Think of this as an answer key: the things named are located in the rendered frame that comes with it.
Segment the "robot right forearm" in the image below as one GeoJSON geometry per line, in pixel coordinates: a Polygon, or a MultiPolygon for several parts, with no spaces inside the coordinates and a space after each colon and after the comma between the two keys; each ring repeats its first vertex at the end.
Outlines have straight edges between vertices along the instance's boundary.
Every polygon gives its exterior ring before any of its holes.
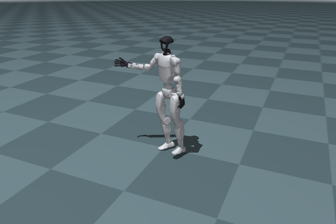
{"type": "Polygon", "coordinates": [[[145,64],[136,64],[136,63],[133,63],[133,64],[128,64],[128,67],[129,68],[133,68],[133,69],[140,69],[140,70],[143,70],[144,69],[144,65],[145,64]]]}

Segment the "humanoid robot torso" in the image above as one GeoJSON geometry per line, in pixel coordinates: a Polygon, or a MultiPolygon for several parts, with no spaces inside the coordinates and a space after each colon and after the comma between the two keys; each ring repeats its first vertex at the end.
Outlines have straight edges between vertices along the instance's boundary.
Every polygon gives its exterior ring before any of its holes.
{"type": "Polygon", "coordinates": [[[158,68],[160,80],[163,81],[164,88],[162,89],[163,96],[167,99],[172,97],[172,93],[176,93],[175,87],[172,87],[171,82],[173,82],[176,74],[174,72],[174,67],[171,64],[171,58],[176,57],[172,53],[167,53],[167,56],[163,55],[164,52],[158,55],[158,68]]]}

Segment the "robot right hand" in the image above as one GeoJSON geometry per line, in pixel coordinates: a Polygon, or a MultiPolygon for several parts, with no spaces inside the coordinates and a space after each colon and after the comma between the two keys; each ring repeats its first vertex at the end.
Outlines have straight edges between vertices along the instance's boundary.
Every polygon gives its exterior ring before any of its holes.
{"type": "Polygon", "coordinates": [[[117,60],[117,61],[114,61],[114,62],[118,62],[118,63],[115,63],[114,65],[115,66],[121,66],[121,67],[128,67],[128,64],[130,63],[130,64],[132,64],[131,62],[126,62],[125,60],[123,60],[122,58],[120,58],[119,57],[119,59],[115,59],[115,60],[117,60]],[[119,59],[121,59],[121,60],[119,60],[119,59]],[[118,64],[118,65],[116,65],[116,64],[118,64]]]}

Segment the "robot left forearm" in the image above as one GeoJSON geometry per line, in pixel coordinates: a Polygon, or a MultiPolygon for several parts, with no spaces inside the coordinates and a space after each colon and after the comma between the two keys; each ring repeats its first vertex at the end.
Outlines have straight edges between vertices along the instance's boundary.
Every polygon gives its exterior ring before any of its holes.
{"type": "Polygon", "coordinates": [[[184,99],[185,96],[184,96],[184,94],[183,94],[182,86],[183,86],[182,78],[179,77],[179,78],[178,78],[178,84],[176,84],[177,95],[178,95],[178,97],[181,97],[182,99],[184,99]]]}

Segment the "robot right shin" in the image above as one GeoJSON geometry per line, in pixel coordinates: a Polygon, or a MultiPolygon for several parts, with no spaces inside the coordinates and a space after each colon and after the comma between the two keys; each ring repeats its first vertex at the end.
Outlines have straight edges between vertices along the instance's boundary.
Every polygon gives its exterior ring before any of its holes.
{"type": "Polygon", "coordinates": [[[163,130],[163,133],[166,139],[166,143],[170,144],[171,125],[170,124],[166,125],[162,121],[161,121],[161,125],[162,125],[162,130],[163,130]]]}

